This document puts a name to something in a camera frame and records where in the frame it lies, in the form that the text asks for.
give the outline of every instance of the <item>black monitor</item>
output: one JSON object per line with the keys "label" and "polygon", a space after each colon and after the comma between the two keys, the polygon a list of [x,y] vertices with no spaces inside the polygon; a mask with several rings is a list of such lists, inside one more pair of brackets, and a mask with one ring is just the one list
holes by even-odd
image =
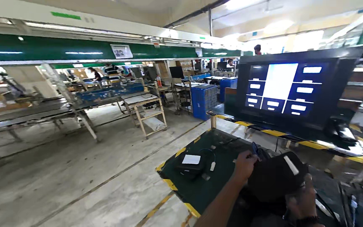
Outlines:
{"label": "black monitor", "polygon": [[147,80],[156,80],[158,76],[158,72],[155,67],[153,66],[144,66],[144,75]]}
{"label": "black monitor", "polygon": [[228,64],[228,62],[226,62],[226,61],[218,62],[217,70],[226,70],[227,64]]}
{"label": "black monitor", "polygon": [[183,68],[181,66],[169,67],[172,78],[184,78]]}
{"label": "black monitor", "polygon": [[239,115],[280,126],[323,129],[363,47],[242,57]]}

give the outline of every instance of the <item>black cable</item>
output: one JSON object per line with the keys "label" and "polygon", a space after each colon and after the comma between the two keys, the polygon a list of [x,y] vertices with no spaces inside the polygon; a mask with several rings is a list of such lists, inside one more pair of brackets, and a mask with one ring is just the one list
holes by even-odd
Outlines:
{"label": "black cable", "polygon": [[275,143],[275,151],[274,152],[277,152],[277,147],[278,147],[278,137],[277,137],[277,142]]}

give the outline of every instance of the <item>green overhead panel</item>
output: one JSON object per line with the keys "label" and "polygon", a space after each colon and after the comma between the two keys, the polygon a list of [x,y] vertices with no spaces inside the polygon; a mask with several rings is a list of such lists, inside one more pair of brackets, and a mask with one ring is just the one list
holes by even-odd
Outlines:
{"label": "green overhead panel", "polygon": [[[129,45],[133,59],[197,57],[195,48],[0,34],[0,61],[116,59],[110,44]],[[205,49],[203,57],[240,56],[240,50]]]}
{"label": "green overhead panel", "polygon": [[[142,61],[128,61],[132,65],[140,65],[142,64]],[[112,62],[113,65],[125,65],[124,62]],[[104,63],[83,63],[83,67],[102,67],[105,64]],[[73,64],[53,64],[53,67],[55,69],[70,69],[74,68]]]}

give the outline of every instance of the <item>black tv frame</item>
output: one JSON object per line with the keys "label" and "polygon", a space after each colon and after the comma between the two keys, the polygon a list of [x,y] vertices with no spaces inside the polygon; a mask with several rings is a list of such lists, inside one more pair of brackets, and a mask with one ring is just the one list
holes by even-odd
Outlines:
{"label": "black tv frame", "polygon": [[[337,102],[352,75],[355,62],[362,53],[363,46],[242,57],[239,63],[236,113],[240,119],[248,121],[260,121],[289,128],[303,126],[323,130],[328,119],[337,109]],[[323,85],[309,114],[290,116],[245,106],[251,66],[284,63],[329,63]]]}

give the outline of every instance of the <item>fluorescent light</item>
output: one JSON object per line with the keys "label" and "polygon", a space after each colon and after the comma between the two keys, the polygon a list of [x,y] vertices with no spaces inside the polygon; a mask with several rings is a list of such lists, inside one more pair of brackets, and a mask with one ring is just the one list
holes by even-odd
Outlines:
{"label": "fluorescent light", "polygon": [[17,52],[17,51],[0,51],[0,54],[23,54],[23,52]]}
{"label": "fluorescent light", "polygon": [[274,23],[267,25],[264,28],[264,33],[269,34],[269,33],[281,32],[281,31],[288,29],[293,24],[294,24],[294,22],[290,21],[290,20],[282,20],[282,21],[274,22]]}
{"label": "fluorescent light", "polygon": [[65,52],[66,54],[103,54],[103,52]]}
{"label": "fluorescent light", "polygon": [[203,43],[200,44],[200,47],[206,48],[206,49],[212,49],[212,44],[207,43],[207,42],[203,42]]}
{"label": "fluorescent light", "polygon": [[228,10],[234,10],[239,8],[245,8],[246,6],[253,5],[254,3],[260,2],[261,0],[230,0],[225,3]]}

